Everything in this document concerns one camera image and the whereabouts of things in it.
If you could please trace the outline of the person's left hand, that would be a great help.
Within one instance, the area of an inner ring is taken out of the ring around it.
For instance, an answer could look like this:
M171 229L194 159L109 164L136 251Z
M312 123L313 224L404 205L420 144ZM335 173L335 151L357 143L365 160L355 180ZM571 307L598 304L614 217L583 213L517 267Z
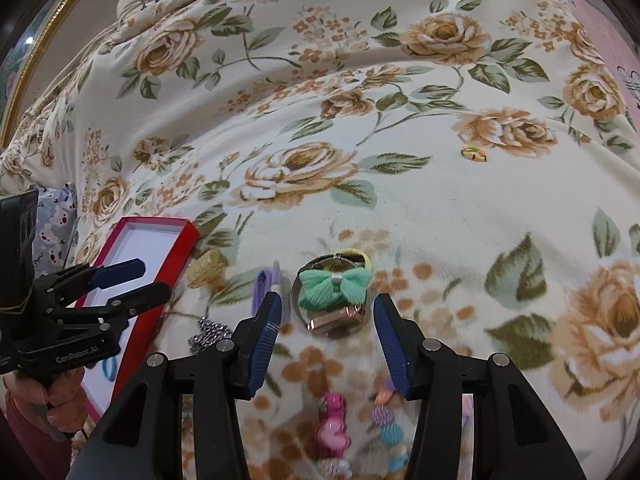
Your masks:
M85 369L75 368L58 376L45 387L20 372L3 376L17 411L38 429L48 432L48 426L66 434L81 430L88 418L87 395L82 388Z

